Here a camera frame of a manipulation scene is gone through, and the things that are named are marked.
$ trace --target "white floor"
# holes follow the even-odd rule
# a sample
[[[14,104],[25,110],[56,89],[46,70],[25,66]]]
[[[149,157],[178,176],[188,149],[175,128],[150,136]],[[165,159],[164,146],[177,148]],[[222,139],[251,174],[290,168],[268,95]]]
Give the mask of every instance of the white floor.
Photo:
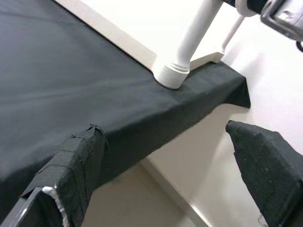
[[[195,227],[140,165],[95,190],[82,227]]]

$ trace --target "white pole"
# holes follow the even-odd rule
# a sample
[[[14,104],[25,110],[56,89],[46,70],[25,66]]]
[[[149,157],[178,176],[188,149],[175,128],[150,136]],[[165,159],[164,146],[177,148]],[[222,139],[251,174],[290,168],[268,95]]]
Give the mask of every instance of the white pole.
[[[239,15],[238,19],[236,20],[236,22],[232,26],[230,32],[228,33],[225,40],[223,41],[223,44],[222,44],[222,52],[223,53],[225,52],[226,46],[228,45],[229,41],[232,39],[232,37],[234,36],[234,34],[238,30],[238,28],[240,27],[240,25],[242,24],[244,19],[245,19],[244,16]]]
[[[204,0],[183,36],[171,62],[158,58],[152,68],[155,79],[165,87],[177,89],[189,74],[190,59],[217,15],[222,0]]]

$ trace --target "white wall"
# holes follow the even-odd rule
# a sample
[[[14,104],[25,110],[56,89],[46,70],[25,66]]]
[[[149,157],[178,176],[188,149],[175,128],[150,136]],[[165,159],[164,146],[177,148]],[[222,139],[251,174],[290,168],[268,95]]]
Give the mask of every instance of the white wall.
[[[257,227],[260,212],[225,125],[233,119],[278,131],[303,154],[303,53],[255,16],[244,21],[223,61],[246,76],[251,109],[221,105],[150,158],[212,226]]]

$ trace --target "white pipe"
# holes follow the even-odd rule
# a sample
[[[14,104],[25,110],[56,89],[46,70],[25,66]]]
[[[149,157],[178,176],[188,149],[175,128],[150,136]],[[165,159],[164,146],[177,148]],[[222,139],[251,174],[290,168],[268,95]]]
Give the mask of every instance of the white pipe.
[[[204,0],[183,36],[174,58],[169,62],[157,58],[152,72],[160,84],[171,89],[181,86],[189,74],[190,59],[222,4],[222,0]]]
[[[226,46],[228,45],[228,43],[230,42],[232,37],[235,35],[236,31],[238,30],[238,28],[240,27],[240,25],[242,24],[244,19],[245,19],[244,16],[239,15],[238,19],[232,26],[231,30],[229,31],[228,35],[226,36],[225,40],[222,43],[222,52],[223,53],[225,52]]]

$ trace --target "black fabric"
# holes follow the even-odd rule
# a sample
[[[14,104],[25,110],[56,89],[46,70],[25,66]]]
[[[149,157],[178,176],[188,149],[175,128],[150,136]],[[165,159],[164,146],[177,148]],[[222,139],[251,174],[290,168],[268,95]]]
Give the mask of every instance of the black fabric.
[[[95,125],[83,133],[72,135],[39,170],[22,196],[26,196],[36,187],[55,188],[70,224],[72,227],[80,227],[90,197],[98,186],[105,149],[106,138]]]
[[[0,31],[0,221],[56,147],[89,124],[109,143],[102,185],[216,106],[250,106],[245,78],[225,64],[165,89],[52,0],[1,0]]]
[[[235,7],[235,0],[223,0]],[[250,10],[260,14],[268,0],[247,0],[247,6]]]
[[[303,226],[303,156],[275,131],[226,126],[242,179],[269,227]]]

